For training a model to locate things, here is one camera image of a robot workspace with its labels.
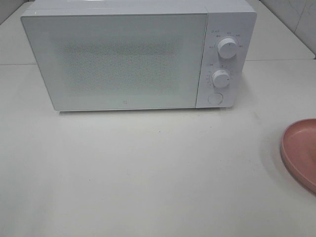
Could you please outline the pink round plate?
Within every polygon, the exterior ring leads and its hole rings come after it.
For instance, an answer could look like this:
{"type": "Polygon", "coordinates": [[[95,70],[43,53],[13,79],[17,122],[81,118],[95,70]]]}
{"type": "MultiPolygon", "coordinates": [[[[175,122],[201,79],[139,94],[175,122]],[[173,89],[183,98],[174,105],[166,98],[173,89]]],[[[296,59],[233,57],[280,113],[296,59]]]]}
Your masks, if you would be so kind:
{"type": "Polygon", "coordinates": [[[316,120],[303,119],[289,125],[280,141],[287,171],[303,187],[316,192],[316,120]]]}

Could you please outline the round door release button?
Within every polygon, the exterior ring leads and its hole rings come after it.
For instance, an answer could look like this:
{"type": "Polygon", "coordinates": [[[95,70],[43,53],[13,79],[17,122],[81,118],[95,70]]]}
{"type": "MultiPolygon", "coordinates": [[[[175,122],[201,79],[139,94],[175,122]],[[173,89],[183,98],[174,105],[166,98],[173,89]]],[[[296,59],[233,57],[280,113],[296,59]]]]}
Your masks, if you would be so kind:
{"type": "Polygon", "coordinates": [[[223,95],[221,93],[212,93],[208,97],[209,104],[220,105],[223,101],[223,95]]]}

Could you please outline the lower white timer knob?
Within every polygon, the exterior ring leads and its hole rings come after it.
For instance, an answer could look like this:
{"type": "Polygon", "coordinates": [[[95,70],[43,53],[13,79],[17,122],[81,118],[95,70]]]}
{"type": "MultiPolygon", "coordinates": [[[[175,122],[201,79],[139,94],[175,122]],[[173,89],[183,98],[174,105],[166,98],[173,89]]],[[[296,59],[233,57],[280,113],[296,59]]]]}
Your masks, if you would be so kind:
{"type": "Polygon", "coordinates": [[[223,88],[229,85],[231,75],[227,70],[217,70],[212,74],[211,79],[214,87],[223,88]]]}

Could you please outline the upper white power knob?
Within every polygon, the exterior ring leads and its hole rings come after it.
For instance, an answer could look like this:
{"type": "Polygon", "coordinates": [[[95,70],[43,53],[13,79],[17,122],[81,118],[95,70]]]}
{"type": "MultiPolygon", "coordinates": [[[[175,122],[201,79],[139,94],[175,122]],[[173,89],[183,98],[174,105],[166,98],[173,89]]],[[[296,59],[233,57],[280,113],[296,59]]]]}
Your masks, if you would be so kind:
{"type": "Polygon", "coordinates": [[[238,41],[232,36],[226,36],[217,43],[217,52],[223,59],[230,59],[237,54],[238,41]]]}

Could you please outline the white microwave oven body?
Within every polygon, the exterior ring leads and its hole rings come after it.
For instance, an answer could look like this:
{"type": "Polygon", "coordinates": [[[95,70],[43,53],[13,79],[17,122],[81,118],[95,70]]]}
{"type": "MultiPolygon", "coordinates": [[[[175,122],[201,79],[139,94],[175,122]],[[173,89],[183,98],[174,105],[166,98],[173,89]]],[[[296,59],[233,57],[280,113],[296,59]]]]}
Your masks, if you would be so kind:
{"type": "Polygon", "coordinates": [[[237,88],[251,41],[257,14],[244,0],[37,0],[24,16],[120,16],[206,14],[204,44],[197,89],[197,108],[227,108],[234,104],[237,88]],[[237,54],[223,59],[217,52],[220,39],[232,36],[238,41],[237,54]],[[211,76],[217,70],[227,70],[228,86],[216,88],[211,76]],[[212,105],[208,97],[221,93],[220,105],[212,105]]]}

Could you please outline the white microwave door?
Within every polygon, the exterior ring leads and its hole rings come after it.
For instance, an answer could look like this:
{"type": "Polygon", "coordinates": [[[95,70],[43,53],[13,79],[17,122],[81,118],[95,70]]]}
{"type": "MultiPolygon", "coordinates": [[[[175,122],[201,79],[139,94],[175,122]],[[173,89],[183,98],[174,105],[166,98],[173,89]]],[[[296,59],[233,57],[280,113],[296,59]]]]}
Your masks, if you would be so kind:
{"type": "Polygon", "coordinates": [[[24,16],[57,111],[193,108],[206,14],[24,16]]]}

